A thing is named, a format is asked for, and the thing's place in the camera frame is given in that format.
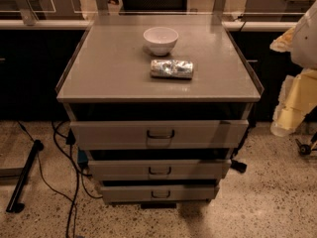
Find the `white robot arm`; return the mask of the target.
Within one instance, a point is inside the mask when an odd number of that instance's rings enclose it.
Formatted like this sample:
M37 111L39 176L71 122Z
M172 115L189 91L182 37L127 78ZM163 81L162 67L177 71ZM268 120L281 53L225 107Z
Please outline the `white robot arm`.
M269 48L290 52L291 61L302 67L296 76L285 78L272 116L271 133L284 137L294 133L305 116L317 107L317 2Z

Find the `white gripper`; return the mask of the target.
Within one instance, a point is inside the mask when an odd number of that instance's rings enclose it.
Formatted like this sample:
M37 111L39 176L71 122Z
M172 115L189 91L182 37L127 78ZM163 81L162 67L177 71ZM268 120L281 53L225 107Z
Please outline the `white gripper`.
M269 48L285 53L292 50L295 28L292 27ZM304 117L317 106L317 70L304 68L296 76L288 75L282 83L278 104L274 109L270 131L277 137L285 137L295 132Z

